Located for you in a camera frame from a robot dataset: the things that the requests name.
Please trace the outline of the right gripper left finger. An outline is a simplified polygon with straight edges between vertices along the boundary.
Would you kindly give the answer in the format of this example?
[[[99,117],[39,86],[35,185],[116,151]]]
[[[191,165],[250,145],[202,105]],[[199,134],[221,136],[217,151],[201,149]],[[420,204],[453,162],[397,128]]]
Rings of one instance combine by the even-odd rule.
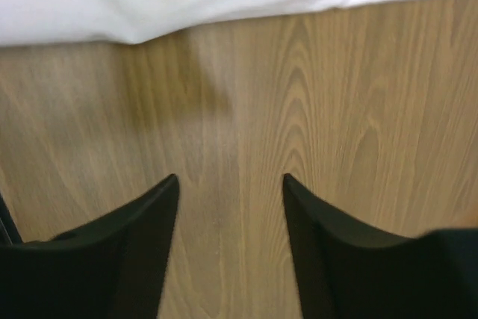
[[[1,207],[3,318],[156,318],[179,180],[47,241],[22,240]]]

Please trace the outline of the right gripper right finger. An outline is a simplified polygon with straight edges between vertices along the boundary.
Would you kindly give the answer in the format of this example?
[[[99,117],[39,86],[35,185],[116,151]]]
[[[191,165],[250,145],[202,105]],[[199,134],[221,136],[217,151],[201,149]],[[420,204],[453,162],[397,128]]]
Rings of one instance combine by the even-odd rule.
[[[354,218],[291,174],[283,205],[304,318],[475,318],[477,230],[406,238]]]

